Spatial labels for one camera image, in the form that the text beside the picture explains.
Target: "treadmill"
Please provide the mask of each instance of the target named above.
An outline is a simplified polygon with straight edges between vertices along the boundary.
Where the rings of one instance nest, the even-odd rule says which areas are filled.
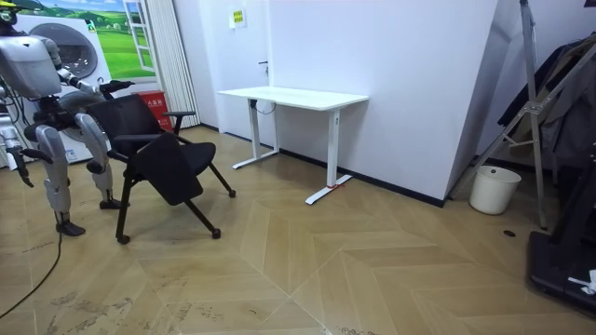
[[[596,314],[596,294],[569,280],[589,283],[589,271],[596,270],[596,139],[592,148],[552,235],[530,234],[528,277],[544,292]]]

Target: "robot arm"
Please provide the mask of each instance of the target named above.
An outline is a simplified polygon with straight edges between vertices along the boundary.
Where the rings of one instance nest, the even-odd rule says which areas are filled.
[[[60,49],[58,48],[58,45],[56,45],[56,42],[44,36],[35,36],[35,38],[41,40],[46,46],[47,53],[52,59],[52,63],[54,63],[54,67],[56,68],[56,72],[58,73],[58,77],[60,78],[61,82],[66,83],[69,86],[76,87],[77,89],[89,95],[97,95],[101,93],[98,87],[78,79],[70,71],[62,67],[62,60],[59,54]]]

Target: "cable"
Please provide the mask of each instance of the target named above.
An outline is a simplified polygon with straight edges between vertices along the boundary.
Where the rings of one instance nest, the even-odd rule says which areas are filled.
[[[31,123],[25,115],[25,100],[23,99],[22,95],[20,95],[16,90],[11,88],[8,92],[8,96],[13,100],[15,108],[17,109],[17,114],[20,115],[20,117],[22,117],[22,122],[25,124],[25,126],[30,126]]]
[[[62,254],[62,232],[59,233],[60,237],[58,240],[58,257],[56,257],[56,260],[54,261],[54,265],[52,265],[52,267],[49,269],[49,271],[47,272],[47,275],[44,277],[44,279],[42,279],[39,284],[37,284],[37,286],[31,290],[31,292],[29,292],[26,296],[23,297],[23,299],[21,299],[19,302],[17,302],[14,306],[10,307],[6,312],[4,312],[2,315],[0,315],[0,319],[7,316],[8,313],[14,311],[15,308],[19,307],[20,304],[22,304],[24,301],[27,300],[27,298],[31,297],[32,294],[34,294],[37,289],[39,287],[41,287],[42,284],[44,284],[44,282],[46,282],[46,279],[49,277],[49,275],[51,275],[51,273],[54,271],[54,269],[56,268],[56,265],[58,265],[58,261],[60,260],[60,255]]]
[[[277,107],[278,107],[278,104],[276,102],[274,102],[273,103],[273,109],[269,113],[265,113],[263,111],[259,111],[256,106],[254,107],[254,110],[257,111],[257,112],[259,112],[259,113],[261,113],[261,114],[263,114],[263,115],[269,115],[269,114],[273,113],[276,110]]]

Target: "desk top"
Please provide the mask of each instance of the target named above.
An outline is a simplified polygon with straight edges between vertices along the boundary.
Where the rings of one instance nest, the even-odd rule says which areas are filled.
[[[305,108],[314,111],[329,111],[369,99],[367,96],[354,94],[283,87],[252,87],[220,91],[219,93],[247,99],[272,101],[284,106]]]

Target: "landscape poster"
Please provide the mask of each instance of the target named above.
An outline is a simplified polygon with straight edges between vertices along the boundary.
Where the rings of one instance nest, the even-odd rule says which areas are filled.
[[[102,44],[103,55],[108,63],[110,75],[114,79],[155,76],[141,68],[137,49],[134,46],[132,30],[129,28],[122,0],[13,0],[32,10],[21,14],[92,20]],[[129,4],[132,20],[140,23],[139,10]],[[141,45],[146,45],[142,30],[135,29]],[[145,65],[151,65],[151,57],[142,51]]]

